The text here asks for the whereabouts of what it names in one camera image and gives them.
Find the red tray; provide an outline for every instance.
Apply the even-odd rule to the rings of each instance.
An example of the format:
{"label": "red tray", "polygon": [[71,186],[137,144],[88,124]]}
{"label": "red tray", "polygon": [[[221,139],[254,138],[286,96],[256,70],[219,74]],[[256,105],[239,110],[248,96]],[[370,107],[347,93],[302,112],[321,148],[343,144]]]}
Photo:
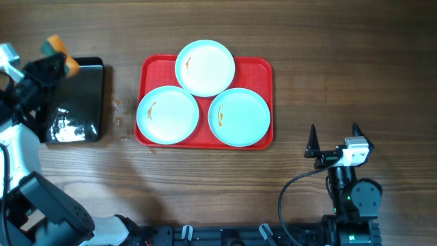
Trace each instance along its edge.
{"label": "red tray", "polygon": [[[138,103],[151,90],[164,86],[180,86],[175,75],[175,62],[177,55],[152,55],[144,61],[141,69]],[[266,135],[257,143],[243,148],[228,146],[218,140],[210,130],[208,124],[208,109],[214,99],[194,96],[199,105],[199,122],[196,129],[184,141],[172,145],[157,144],[145,137],[135,123],[134,135],[137,140],[150,147],[172,148],[204,148],[222,150],[262,150],[267,148],[273,140],[273,71],[272,66],[262,58],[235,57],[235,77],[228,87],[243,87],[258,93],[270,109],[270,127]]]}

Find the sauce stain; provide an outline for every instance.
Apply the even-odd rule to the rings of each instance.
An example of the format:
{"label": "sauce stain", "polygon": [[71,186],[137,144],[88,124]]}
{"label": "sauce stain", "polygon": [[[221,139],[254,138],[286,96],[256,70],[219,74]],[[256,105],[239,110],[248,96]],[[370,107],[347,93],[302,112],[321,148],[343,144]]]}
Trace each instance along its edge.
{"label": "sauce stain", "polygon": [[131,111],[125,111],[125,112],[123,112],[123,116],[127,116],[127,117],[130,118],[131,115],[132,115],[132,112],[131,112]]}
{"label": "sauce stain", "polygon": [[223,109],[223,105],[221,105],[218,108],[218,114],[217,114],[217,118],[218,118],[218,125],[221,127],[223,125],[223,113],[221,113],[221,110]]}
{"label": "sauce stain", "polygon": [[122,101],[121,100],[118,100],[118,99],[114,99],[114,100],[112,100],[113,102],[114,102],[114,104],[116,105],[116,106],[120,106],[121,104],[122,104]]}
{"label": "sauce stain", "polygon": [[122,140],[122,141],[132,141],[132,140],[130,139],[130,137],[129,137],[129,136],[126,136],[126,135],[121,135],[121,136],[120,136],[120,140]]}
{"label": "sauce stain", "polygon": [[191,60],[191,57],[188,59],[188,61],[186,61],[186,63],[185,63],[185,66],[186,66],[186,69],[188,70],[188,63],[190,62],[190,60]]}
{"label": "sauce stain", "polygon": [[114,118],[114,120],[117,122],[118,126],[121,126],[123,124],[123,118],[121,117],[116,117]]}
{"label": "sauce stain", "polygon": [[152,106],[150,106],[150,109],[149,109],[149,111],[147,112],[147,117],[148,117],[149,119],[152,119],[152,107],[153,107],[155,104],[156,104],[156,102],[154,102],[154,103],[152,104]]}

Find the white plate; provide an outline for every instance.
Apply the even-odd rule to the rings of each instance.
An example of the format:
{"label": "white plate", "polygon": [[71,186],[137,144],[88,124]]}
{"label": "white plate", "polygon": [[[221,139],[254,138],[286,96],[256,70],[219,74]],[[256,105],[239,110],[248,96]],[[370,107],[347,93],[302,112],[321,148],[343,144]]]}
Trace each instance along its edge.
{"label": "white plate", "polygon": [[231,84],[235,61],[222,44],[199,40],[185,46],[175,65],[179,84],[195,96],[215,96]]}
{"label": "white plate", "polygon": [[186,139],[199,121],[199,107],[186,90],[162,86],[147,93],[138,105],[138,128],[150,141],[176,144]]}
{"label": "white plate", "polygon": [[255,92],[234,88],[218,95],[208,111],[212,133],[233,147],[258,142],[270,126],[270,111],[264,99]]}

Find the wood grain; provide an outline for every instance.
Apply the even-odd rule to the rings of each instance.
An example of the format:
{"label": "wood grain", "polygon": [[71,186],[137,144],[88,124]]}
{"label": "wood grain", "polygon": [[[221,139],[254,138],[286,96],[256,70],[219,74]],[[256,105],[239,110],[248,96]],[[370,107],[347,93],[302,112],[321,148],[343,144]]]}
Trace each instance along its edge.
{"label": "wood grain", "polygon": [[[278,224],[282,186],[312,170],[303,158],[310,125],[329,149],[357,121],[376,145],[357,175],[384,187],[384,245],[437,245],[436,12],[435,1],[6,0],[0,42],[25,63],[58,33],[72,55],[107,65],[103,138],[40,149],[44,175],[94,216]],[[272,64],[276,137],[267,150],[149,150],[132,136],[143,60],[204,38]],[[325,175],[290,187],[288,221],[332,213]]]}

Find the black tray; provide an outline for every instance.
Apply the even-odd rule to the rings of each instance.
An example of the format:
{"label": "black tray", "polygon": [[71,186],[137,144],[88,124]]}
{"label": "black tray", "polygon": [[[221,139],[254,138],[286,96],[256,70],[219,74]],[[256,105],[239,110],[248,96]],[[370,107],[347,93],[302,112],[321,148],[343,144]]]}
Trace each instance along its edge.
{"label": "black tray", "polygon": [[36,113],[42,143],[94,142],[100,139],[104,66],[99,57],[74,58],[79,73],[63,79]]}

